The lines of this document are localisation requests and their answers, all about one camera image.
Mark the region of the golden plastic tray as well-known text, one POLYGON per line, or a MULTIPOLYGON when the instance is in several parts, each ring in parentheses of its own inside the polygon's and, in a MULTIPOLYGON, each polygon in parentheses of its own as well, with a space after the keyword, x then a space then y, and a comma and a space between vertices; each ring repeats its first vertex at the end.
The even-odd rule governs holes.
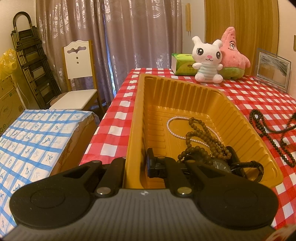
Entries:
POLYGON ((283 182, 283 174, 263 140, 222 92, 191 82, 141 74, 126 154, 125 188, 148 187, 148 148, 155 156, 173 159, 185 150, 183 137, 191 130, 191 117, 211 128, 224 145, 234 149, 241 162, 262 164, 262 185, 273 188, 283 182))

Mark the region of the black wrist watch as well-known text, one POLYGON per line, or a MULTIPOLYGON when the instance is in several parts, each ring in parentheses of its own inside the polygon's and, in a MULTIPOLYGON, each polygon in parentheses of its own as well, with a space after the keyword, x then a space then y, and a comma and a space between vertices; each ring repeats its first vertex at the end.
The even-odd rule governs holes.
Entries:
POLYGON ((230 159, 226 161, 218 159, 217 157, 211 157, 209 155, 207 155, 207 157, 203 156, 201 154, 201 149, 199 149, 197 152, 186 154, 182 162, 184 163, 185 161, 194 160, 218 170, 225 171, 227 173, 231 173, 257 183, 262 180, 264 175, 264 167, 262 164, 256 161, 241 162, 232 147, 227 146, 226 149, 229 150, 229 154, 231 154, 230 159), (248 178, 246 172, 244 171, 247 168, 255 169, 255 174, 257 174, 257 176, 248 178))

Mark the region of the blue white checkered cloth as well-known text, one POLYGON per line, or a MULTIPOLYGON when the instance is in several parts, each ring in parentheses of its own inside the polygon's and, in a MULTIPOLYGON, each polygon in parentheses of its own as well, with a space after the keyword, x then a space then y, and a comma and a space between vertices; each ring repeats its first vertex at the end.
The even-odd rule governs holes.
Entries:
POLYGON ((1 136, 1 236, 15 226, 9 202, 24 185, 78 166, 94 135, 91 111, 25 110, 1 136))

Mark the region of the green tissue pack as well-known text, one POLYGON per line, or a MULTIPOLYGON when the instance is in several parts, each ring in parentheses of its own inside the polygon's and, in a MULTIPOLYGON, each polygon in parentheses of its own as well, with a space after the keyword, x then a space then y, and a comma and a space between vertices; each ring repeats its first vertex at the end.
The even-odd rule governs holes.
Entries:
POLYGON ((194 63, 191 54, 171 54, 171 70, 175 75, 195 76, 197 70, 193 68, 194 63))

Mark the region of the white bunny plush toy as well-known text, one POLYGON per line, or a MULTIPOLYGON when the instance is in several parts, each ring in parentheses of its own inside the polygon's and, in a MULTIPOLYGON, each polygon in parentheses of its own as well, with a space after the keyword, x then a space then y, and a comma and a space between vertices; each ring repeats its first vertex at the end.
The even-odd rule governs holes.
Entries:
POLYGON ((195 80, 198 82, 221 83, 222 75, 218 72, 222 70, 223 65, 222 41, 217 39, 212 44, 203 43, 198 36, 192 37, 194 43, 192 58, 195 63, 192 65, 197 70, 195 80))

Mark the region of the red white checkered tablecloth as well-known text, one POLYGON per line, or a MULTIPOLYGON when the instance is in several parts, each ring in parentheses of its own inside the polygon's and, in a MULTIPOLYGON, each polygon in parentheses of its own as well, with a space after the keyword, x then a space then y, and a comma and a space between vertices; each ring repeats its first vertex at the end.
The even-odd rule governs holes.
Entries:
MULTIPOLYGON (((100 160, 108 164, 114 158, 126 154, 138 76, 144 73, 187 82, 195 81, 192 76, 175 76, 171 69, 132 69, 95 131, 81 164, 92 160, 100 160)), ((236 81, 226 80, 213 87, 222 91, 246 117, 252 109, 260 110, 267 125, 274 130, 283 129, 290 116, 295 113, 294 98, 258 83, 250 76, 236 81)), ((295 168, 291 168, 282 160, 268 139, 263 140, 283 174, 283 182, 274 188, 279 200, 279 209, 273 221, 273 227, 280 229, 295 223, 295 168)))

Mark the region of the brown cardboard box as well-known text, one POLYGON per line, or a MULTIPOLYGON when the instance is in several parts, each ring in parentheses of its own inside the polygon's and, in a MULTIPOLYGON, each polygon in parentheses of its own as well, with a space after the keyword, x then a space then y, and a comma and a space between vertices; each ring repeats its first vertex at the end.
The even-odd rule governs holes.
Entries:
POLYGON ((19 97, 11 76, 1 80, 0 132, 6 129, 24 112, 24 105, 19 97))

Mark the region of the pink starfish plush toy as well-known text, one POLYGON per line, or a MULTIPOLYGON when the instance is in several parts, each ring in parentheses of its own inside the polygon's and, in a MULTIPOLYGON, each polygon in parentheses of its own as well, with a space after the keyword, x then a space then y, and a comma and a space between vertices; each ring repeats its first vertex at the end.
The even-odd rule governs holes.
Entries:
POLYGON ((241 54, 237 49, 236 32, 234 27, 228 27, 221 38, 222 53, 221 64, 223 68, 219 71, 224 79, 239 79, 244 73, 245 69, 251 66, 249 59, 241 54))

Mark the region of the white wooden chair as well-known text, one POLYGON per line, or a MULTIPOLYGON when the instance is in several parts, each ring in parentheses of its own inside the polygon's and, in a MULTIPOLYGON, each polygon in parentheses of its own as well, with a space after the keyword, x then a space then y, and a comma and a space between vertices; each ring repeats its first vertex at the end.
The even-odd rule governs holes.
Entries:
POLYGON ((50 109, 70 109, 88 111, 98 106, 105 114, 100 93, 97 86, 95 63, 93 60, 92 42, 77 40, 62 48, 63 65, 68 91, 53 100, 50 109), (90 77, 93 81, 92 89, 73 90, 72 79, 90 77))

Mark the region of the grey patterned curtain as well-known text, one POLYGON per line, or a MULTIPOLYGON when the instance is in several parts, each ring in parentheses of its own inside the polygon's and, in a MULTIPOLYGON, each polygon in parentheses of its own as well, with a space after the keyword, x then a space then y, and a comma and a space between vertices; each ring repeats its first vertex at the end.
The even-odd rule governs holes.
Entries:
POLYGON ((170 68, 182 50, 180 1, 36 1, 43 47, 60 89, 66 92, 62 49, 92 42, 100 96, 112 101, 130 70, 170 68))

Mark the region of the yellow plastic bag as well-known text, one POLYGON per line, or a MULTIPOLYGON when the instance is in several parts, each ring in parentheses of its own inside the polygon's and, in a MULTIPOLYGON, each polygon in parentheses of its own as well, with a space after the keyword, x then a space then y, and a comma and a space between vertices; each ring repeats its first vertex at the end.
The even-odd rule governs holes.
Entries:
POLYGON ((10 76, 16 69, 16 52, 13 49, 8 49, 3 53, 0 60, 0 76, 1 80, 6 79, 10 76))

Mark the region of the wooden door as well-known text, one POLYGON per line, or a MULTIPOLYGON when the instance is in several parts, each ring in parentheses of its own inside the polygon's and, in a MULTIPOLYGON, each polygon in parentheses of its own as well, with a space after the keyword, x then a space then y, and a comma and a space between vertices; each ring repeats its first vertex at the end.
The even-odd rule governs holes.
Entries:
POLYGON ((234 27, 237 48, 251 63, 245 70, 246 75, 254 73, 257 49, 278 53, 278 1, 214 0, 204 4, 205 41, 220 39, 228 27, 234 27))

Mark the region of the clear picture frame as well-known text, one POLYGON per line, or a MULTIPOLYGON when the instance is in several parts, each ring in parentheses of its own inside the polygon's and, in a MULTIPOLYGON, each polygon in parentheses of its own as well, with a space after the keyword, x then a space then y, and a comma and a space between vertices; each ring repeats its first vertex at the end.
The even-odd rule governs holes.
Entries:
POLYGON ((291 65, 291 61, 258 48, 254 77, 259 82, 287 93, 290 84, 291 65))

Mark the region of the wooden wall hanging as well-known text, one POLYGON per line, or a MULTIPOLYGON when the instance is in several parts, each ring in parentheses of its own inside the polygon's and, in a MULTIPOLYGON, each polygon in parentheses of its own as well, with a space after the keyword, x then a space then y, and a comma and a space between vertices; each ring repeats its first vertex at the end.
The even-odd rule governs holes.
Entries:
POLYGON ((188 35, 191 35, 191 4, 185 4, 185 29, 188 35))

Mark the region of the wall power socket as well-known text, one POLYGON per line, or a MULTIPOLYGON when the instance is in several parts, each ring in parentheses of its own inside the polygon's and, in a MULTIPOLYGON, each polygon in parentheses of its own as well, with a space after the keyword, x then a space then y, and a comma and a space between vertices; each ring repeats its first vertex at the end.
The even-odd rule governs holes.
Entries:
POLYGON ((293 50, 296 51, 296 35, 293 36, 293 50))

